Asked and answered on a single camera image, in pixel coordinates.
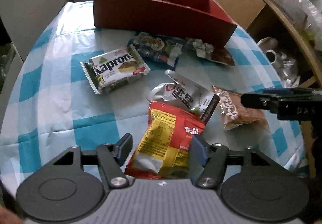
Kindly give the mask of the red yellow Trolli bag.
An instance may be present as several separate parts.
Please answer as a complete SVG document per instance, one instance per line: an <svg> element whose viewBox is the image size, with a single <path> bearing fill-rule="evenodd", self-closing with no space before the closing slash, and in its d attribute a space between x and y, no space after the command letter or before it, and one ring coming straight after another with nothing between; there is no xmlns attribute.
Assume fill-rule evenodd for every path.
<svg viewBox="0 0 322 224"><path fill-rule="evenodd" d="M125 174L141 179L182 179L189 174L189 147L205 124L189 112L162 103L149 103L149 125Z"/></svg>

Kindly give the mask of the silver metal kettle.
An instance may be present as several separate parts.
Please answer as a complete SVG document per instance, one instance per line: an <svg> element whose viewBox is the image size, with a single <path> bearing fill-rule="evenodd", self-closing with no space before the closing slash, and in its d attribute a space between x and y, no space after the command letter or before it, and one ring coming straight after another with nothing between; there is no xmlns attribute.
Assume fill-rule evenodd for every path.
<svg viewBox="0 0 322 224"><path fill-rule="evenodd" d="M278 41L275 38L263 38L257 45L276 70L283 87L297 88L301 78L298 74L297 61L278 49Z"/></svg>

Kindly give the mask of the orange brown snack bag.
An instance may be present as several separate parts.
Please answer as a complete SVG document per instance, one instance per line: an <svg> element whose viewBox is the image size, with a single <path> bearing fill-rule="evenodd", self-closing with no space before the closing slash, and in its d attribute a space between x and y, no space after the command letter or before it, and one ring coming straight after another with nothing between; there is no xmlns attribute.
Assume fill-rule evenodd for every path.
<svg viewBox="0 0 322 224"><path fill-rule="evenodd" d="M264 112L260 109L244 107L241 103L242 94L214 85L212 90L219 97L218 105L224 130L228 131L242 125L255 123L262 129L270 131Z"/></svg>

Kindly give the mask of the silver white snack packet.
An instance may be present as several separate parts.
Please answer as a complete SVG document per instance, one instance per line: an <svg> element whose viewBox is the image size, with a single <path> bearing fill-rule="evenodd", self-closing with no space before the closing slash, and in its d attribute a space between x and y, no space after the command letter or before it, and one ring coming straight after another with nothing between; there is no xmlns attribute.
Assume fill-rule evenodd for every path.
<svg viewBox="0 0 322 224"><path fill-rule="evenodd" d="M166 70L165 74L172 82L156 86L151 91L149 100L183 109L207 124L219 103L219 97L175 71Z"/></svg>

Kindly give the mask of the blue white checkered tablecloth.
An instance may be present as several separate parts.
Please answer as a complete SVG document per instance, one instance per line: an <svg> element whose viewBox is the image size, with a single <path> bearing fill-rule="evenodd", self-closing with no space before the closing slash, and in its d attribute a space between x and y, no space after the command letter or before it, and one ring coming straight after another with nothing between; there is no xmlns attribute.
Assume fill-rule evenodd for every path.
<svg viewBox="0 0 322 224"><path fill-rule="evenodd" d="M1 181L15 197L21 182L70 146L94 149L131 133L134 148L147 128L148 97L160 83L171 82L165 69L147 61L147 76L107 95L96 95L81 61L125 47L131 31L96 29L93 2L67 3L30 51L17 77L1 130ZM264 53L242 28L228 41L234 67L216 65L184 49L176 72L205 88L235 92L282 88ZM218 107L203 136L232 150L250 145L288 170L305 165L298 122L278 121L265 112L270 131L258 125L223 130Z"/></svg>

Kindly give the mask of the Kaprons wafer packet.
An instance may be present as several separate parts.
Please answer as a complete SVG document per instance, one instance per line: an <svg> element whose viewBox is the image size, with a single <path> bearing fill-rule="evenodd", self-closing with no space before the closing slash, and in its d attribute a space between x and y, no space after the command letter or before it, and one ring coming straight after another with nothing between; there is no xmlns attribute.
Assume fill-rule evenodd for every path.
<svg viewBox="0 0 322 224"><path fill-rule="evenodd" d="M107 94L132 83L150 72L133 45L120 48L80 63L95 94Z"/></svg>

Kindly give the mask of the white brown snack packet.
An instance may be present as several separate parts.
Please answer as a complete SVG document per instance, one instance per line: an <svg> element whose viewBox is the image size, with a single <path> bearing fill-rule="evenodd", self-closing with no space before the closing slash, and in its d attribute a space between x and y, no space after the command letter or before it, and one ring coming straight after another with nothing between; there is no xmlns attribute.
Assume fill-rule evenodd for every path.
<svg viewBox="0 0 322 224"><path fill-rule="evenodd" d="M235 66L232 54L225 47L215 48L212 44L204 43L200 39L191 38L187 41L187 46L196 53L198 58L225 66Z"/></svg>

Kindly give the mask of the wooden sideboard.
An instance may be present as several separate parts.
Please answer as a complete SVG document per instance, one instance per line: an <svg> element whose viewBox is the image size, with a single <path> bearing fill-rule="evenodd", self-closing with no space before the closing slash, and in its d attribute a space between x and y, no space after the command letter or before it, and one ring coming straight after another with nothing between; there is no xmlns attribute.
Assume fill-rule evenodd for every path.
<svg viewBox="0 0 322 224"><path fill-rule="evenodd" d="M216 0L256 41L271 37L278 48L298 61L302 85L321 85L321 61L302 34L272 0Z"/></svg>

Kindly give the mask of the blue green snack packet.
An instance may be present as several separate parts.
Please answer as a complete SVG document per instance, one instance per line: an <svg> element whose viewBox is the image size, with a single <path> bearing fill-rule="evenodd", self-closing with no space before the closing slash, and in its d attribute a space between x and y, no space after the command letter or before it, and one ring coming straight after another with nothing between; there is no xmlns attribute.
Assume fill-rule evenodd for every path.
<svg viewBox="0 0 322 224"><path fill-rule="evenodd" d="M182 38L137 32L127 46L133 45L142 58L174 71L186 43Z"/></svg>

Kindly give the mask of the dark red cardboard box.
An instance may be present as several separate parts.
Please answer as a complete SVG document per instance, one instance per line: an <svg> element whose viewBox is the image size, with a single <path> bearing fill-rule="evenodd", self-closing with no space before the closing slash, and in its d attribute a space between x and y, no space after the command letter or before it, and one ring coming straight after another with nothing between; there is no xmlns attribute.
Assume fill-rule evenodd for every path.
<svg viewBox="0 0 322 224"><path fill-rule="evenodd" d="M93 0L97 28L200 39L224 47L237 24L215 0Z"/></svg>

